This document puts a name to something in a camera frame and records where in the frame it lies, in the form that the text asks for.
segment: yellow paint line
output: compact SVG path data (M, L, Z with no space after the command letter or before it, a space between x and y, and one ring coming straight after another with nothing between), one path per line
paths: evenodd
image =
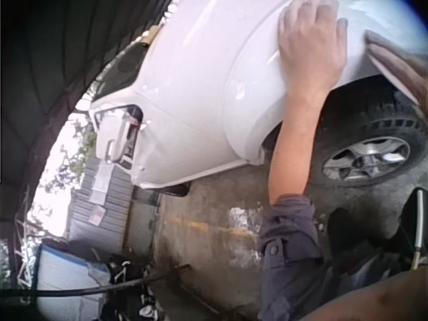
M186 219L179 219L176 217L172 218L169 221L185 227L191 227L192 229L197 229L198 231L201 231L203 233L208 233L211 230L211 231L220 231L220 232L227 233L233 236L238 236L238 237L252 237L252 238L257 237L256 233L252 231L248 231L246 229L242 229L240 227L211 226L210 224L207 224L207 223L189 221Z

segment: car rear window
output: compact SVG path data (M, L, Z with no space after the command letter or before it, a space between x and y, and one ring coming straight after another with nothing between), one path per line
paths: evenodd
M140 42L132 45L114 62L98 86L94 101L132 85L141 69L147 48Z

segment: person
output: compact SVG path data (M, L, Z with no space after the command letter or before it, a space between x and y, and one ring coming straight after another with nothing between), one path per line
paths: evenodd
M427 268L400 273L397 255L379 251L373 241L361 237L341 210L331 214L328 234L330 245L342 248L332 248L336 261L324 262L313 224L314 206L304 196L320 112L346 65L348 23L337 19L337 10L333 0L295 0L280 18L278 41L288 91L270 167L272 209L259 233L259 317L427 320ZM367 33L366 41L368 54L402 81L426 115L425 65L375 33ZM336 228L330 227L332 220Z

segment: sky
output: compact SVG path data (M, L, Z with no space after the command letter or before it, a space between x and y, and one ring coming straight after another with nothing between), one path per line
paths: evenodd
M76 109L87 110L89 109L89 105L90 101L82 99L78 102ZM55 177L57 169L62 164L64 158L64 155L60 152L62 145L64 145L69 156L77 153L79 149L78 138L73 138L73 123L75 120L79 120L83 126L87 123L85 116L82 114L70 115L51 149L49 158L46 162L45 171L40 178L41 184L47 183ZM44 229L47 229L50 233L57 236L62 236L66 228L71 188L72 186L69 186L66 187L65 190L58 190L56 194L49 194L39 185L35 192L33 201L35 207L37 208L37 205L41 205L43 208L52 209L51 217L47 217L44 213L38 213L37 218L43 223Z

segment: shirt sleeve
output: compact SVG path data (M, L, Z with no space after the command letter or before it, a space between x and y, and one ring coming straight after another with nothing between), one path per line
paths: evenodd
M322 264L314 212L309 198L284 195L263 219L262 320L288 320L314 282L311 276Z

